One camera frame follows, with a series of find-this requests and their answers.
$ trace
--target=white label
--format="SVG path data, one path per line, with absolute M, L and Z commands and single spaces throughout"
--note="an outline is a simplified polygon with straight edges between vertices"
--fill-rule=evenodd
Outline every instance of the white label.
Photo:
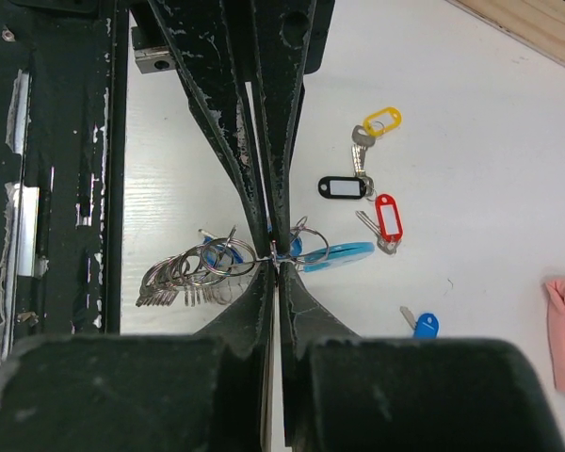
M 392 205 L 382 205 L 380 207 L 381 215 L 383 216 L 383 224 L 385 232 L 388 235 L 399 234 L 399 225 L 396 219 L 396 210 Z
M 329 181 L 332 196 L 360 196 L 360 181 Z

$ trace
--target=hole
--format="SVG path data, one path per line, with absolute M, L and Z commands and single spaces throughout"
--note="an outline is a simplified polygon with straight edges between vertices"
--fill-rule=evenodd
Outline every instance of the hole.
M 300 49 L 310 29 L 307 16 L 299 11 L 291 12 L 282 22 L 282 37 L 291 47 Z
M 159 61 L 156 61 L 154 63 L 154 68 L 157 69 L 158 71 L 164 71 L 170 68 L 170 64 L 167 61 L 160 59 Z

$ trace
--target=bolt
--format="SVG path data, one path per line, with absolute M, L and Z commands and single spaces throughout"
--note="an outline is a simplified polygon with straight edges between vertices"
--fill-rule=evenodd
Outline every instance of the bolt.
M 6 42 L 15 42 L 15 35 L 8 28 L 2 30 L 2 39 Z

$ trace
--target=white surface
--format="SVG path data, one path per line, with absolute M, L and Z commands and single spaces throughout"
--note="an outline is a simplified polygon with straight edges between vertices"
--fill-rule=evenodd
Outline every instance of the white surface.
M 318 180 L 352 175 L 350 135 L 366 115 L 387 105 L 403 115 L 365 165 L 397 201 L 397 255 L 306 274 L 309 290 L 364 336 L 410 336 L 404 304 L 435 313 L 441 336 L 512 342 L 565 437 L 541 288 L 565 275 L 565 69 L 442 0 L 338 0 L 324 63 L 305 84 L 292 217 L 308 215 L 333 244 L 374 239 L 354 215 L 374 218 L 374 206 L 325 200 Z M 193 332 L 221 308 L 136 308 L 142 274 L 198 243 L 200 227 L 237 224 L 249 239 L 247 223 L 176 74 L 140 75 L 131 62 L 129 90 L 121 328 Z

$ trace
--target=black metal frame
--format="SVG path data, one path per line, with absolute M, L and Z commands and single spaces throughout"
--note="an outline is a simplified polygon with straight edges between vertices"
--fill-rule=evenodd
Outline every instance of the black metal frame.
M 10 75 L 0 82 L 0 158 L 8 161 L 0 185 L 22 171 L 1 140 L 8 83 L 29 68 L 23 175 L 40 187 L 36 253 L 51 263 L 39 279 L 18 278 L 17 312 L 48 315 L 18 327 L 26 333 L 70 332 L 70 321 L 75 332 L 119 326 L 127 11 L 115 0 L 81 2 L 65 10 L 61 3 L 59 11 L 48 0 L 0 7 L 0 23 L 17 37 L 0 38 L 0 71 Z M 157 40 L 156 24 L 169 47 L 190 111 L 238 191 L 258 254 L 286 253 L 303 75 L 306 61 L 319 66 L 333 2 L 149 4 L 151 16 L 146 6 L 133 7 L 138 23 Z M 71 55 L 78 59 L 61 67 Z M 108 133 L 95 139 L 103 123 Z M 69 183 L 52 187 L 52 167 Z M 89 177 L 103 171 L 104 180 Z M 4 203 L 0 192 L 2 210 Z M 76 204 L 92 211 L 90 226 L 73 224 Z M 104 268 L 92 260 L 97 252 Z M 275 290 L 285 434 L 294 450 L 564 450 L 535 375 L 514 347 L 364 340 L 308 293 L 291 264 L 267 262 L 237 301 L 190 337 L 22 341 L 0 369 L 0 451 L 268 450 Z M 87 296 L 89 305 L 80 302 Z M 106 300 L 105 312 L 98 299 Z M 98 314 L 106 322 L 92 328 Z

